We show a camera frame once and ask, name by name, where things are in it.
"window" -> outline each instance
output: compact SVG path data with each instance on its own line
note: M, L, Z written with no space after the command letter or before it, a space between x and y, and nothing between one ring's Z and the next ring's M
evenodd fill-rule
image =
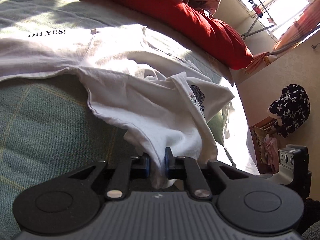
M260 5L258 0L253 0L257 5ZM260 0L267 8L270 16L276 23L276 27L272 27L267 31L272 37L279 39L281 35L291 26L296 18L304 8L313 0ZM256 17L256 14L252 8L252 4L247 0L241 0L241 2L247 7L252 18ZM272 25L268 21L269 15L265 12L262 5L260 8L263 12L263 17L259 18L259 21L264 27Z

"red pillow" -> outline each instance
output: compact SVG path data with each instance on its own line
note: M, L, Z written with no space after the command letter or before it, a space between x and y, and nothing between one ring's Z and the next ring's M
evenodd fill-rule
M245 68L252 61L251 52L232 27L207 18L181 0L113 1L166 23L232 69Z

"curtain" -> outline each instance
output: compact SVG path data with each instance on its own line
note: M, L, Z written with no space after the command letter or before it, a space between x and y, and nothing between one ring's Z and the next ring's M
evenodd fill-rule
M308 35L320 28L319 23L320 0L315 0L306 7L300 17L280 37L272 52L263 52L253 57L253 61L244 70L245 73L251 74L261 64L265 66L271 64L289 50L298 46Z

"metal rivet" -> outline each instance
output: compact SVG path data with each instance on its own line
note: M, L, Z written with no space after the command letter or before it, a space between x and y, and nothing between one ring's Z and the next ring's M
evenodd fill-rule
M107 196L110 197L110 198L120 198L122 197L122 192L120 190L117 190L117 189L113 189L113 190L109 190L107 192Z
M206 189L197 189L195 191L195 195L197 197L200 197L200 198L209 197L210 196L210 192L209 192L209 190L206 190Z

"star-patterned cloth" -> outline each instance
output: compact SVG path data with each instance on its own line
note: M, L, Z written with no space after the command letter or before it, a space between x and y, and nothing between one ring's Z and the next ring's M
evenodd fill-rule
M310 103L305 89L297 84L287 85L281 97L270 105L268 113L277 119L272 129L286 138L309 117Z

